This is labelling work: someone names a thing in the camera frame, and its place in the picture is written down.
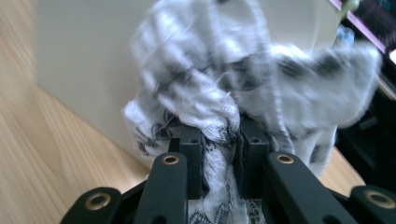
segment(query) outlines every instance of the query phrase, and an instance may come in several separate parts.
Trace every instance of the white cloth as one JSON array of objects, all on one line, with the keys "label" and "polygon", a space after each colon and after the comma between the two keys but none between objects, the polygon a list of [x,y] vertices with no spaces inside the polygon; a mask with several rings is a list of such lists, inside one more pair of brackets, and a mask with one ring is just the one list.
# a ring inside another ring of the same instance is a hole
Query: white cloth
[{"label": "white cloth", "polygon": [[255,0],[163,0],[137,30],[132,50],[142,86],[124,109],[145,157],[167,150],[180,123],[205,135],[206,197],[189,201],[189,223],[264,223],[260,200],[242,200],[233,176],[235,133],[247,114],[276,150],[316,176],[339,125],[365,111],[380,55],[368,44],[306,55],[271,47]]}]

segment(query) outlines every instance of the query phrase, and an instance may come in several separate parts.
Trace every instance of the wooden table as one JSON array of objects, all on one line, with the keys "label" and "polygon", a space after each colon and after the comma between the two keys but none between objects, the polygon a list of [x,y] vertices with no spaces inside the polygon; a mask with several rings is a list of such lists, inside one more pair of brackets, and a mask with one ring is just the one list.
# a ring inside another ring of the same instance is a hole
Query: wooden table
[{"label": "wooden table", "polygon": [[[124,192],[149,170],[34,81],[35,2],[0,0],[0,223],[59,223],[83,192]],[[322,182],[363,184],[335,150]]]}]

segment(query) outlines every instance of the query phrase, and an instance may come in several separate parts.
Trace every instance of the white box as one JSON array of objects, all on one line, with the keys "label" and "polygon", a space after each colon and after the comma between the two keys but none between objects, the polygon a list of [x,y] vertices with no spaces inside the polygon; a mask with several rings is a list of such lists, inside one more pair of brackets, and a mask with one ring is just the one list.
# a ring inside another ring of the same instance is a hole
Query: white box
[{"label": "white box", "polygon": [[[132,148],[121,110],[139,87],[129,42],[154,2],[38,0],[37,13],[37,83],[147,166]],[[335,39],[336,10],[327,0],[262,4],[277,42],[309,51]]]}]

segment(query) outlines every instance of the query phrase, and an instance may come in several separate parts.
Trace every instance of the white object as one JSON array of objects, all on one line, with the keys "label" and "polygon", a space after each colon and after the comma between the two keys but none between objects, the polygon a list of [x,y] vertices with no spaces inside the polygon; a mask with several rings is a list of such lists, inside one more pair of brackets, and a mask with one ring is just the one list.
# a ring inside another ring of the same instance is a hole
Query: white object
[{"label": "white object", "polygon": [[[37,83],[137,158],[121,110],[139,87],[129,42],[154,2],[38,1]],[[262,7],[273,42],[309,52],[336,37],[337,11],[327,0],[266,0]]]}]

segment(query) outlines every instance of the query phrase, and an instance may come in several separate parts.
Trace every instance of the black object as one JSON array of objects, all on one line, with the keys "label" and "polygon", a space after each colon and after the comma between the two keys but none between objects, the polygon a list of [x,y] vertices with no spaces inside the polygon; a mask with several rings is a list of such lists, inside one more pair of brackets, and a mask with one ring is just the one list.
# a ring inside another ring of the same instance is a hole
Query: black object
[{"label": "black object", "polygon": [[[188,199],[204,198],[208,191],[204,148],[200,131],[186,127],[180,139],[171,140],[171,152],[154,161],[147,181],[122,195],[110,188],[90,190],[61,223],[187,223]],[[271,152],[251,119],[241,119],[233,167],[240,196],[262,199],[268,224],[395,223],[394,193],[364,186],[354,188],[348,199],[325,189],[298,157]]]}]

